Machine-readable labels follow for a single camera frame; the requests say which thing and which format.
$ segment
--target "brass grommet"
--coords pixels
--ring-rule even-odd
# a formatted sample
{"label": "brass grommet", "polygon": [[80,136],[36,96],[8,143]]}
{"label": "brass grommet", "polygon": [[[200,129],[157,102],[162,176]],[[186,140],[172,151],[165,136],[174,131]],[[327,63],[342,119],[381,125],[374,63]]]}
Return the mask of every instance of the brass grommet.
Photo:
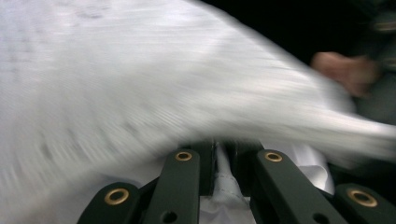
{"label": "brass grommet", "polygon": [[[111,196],[113,194],[115,194],[115,193],[118,193],[118,192],[122,193],[122,195],[116,200],[111,199]],[[125,202],[125,200],[127,200],[128,197],[129,197],[128,190],[126,190],[126,189],[113,189],[113,190],[109,191],[108,194],[106,195],[105,202],[110,204],[110,205],[117,205],[117,204]]]}
{"label": "brass grommet", "polygon": [[379,22],[374,25],[374,28],[377,31],[381,31],[381,32],[394,31],[396,30],[396,22],[395,21]]}
{"label": "brass grommet", "polygon": [[190,152],[179,152],[176,154],[176,159],[178,161],[189,161],[191,160],[192,155]]}
{"label": "brass grommet", "polygon": [[265,159],[267,159],[268,161],[282,161],[283,160],[282,156],[275,152],[265,153]]}
{"label": "brass grommet", "polygon": [[359,189],[349,189],[347,196],[355,203],[366,207],[376,207],[378,205],[378,202],[373,196]]}

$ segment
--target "white fabric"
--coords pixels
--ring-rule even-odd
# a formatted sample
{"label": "white fabric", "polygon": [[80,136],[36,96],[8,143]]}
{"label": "white fabric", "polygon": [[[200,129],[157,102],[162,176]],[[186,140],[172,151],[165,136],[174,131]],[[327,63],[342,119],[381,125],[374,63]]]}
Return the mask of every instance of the white fabric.
{"label": "white fabric", "polygon": [[340,113],[340,89],[212,7],[3,0],[0,38],[0,223],[56,223],[68,195],[183,139],[395,161],[394,127]]}
{"label": "white fabric", "polygon": [[218,172],[215,176],[213,197],[201,199],[200,223],[255,223],[248,201],[231,173],[225,149],[217,146],[216,154]]}

